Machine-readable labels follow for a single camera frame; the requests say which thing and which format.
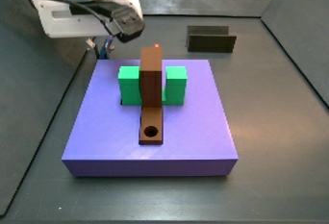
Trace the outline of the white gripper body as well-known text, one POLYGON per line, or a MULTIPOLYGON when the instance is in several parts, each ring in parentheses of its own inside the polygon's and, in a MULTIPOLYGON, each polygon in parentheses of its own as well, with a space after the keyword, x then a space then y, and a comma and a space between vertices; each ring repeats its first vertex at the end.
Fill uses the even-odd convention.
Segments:
POLYGON ((109 35, 93 15, 73 15, 70 6, 86 2, 115 2, 131 5, 141 18, 143 12, 139 0, 32 0, 42 25, 50 37, 91 37, 109 35))

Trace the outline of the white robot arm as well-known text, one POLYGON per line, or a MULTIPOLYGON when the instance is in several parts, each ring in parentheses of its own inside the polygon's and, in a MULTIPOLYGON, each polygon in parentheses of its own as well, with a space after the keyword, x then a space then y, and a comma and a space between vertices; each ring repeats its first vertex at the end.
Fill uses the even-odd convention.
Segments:
POLYGON ((74 5, 32 0, 46 34, 52 37, 111 35, 121 42, 137 38, 146 23, 139 0, 66 0, 74 5))

